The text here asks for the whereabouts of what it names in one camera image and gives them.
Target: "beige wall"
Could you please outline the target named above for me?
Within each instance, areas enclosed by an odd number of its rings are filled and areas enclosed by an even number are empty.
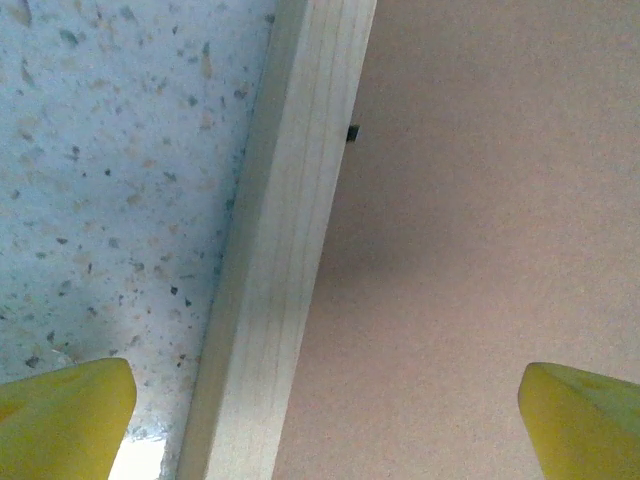
[[[639,31],[379,1],[276,478],[539,479],[528,362],[640,382]]]

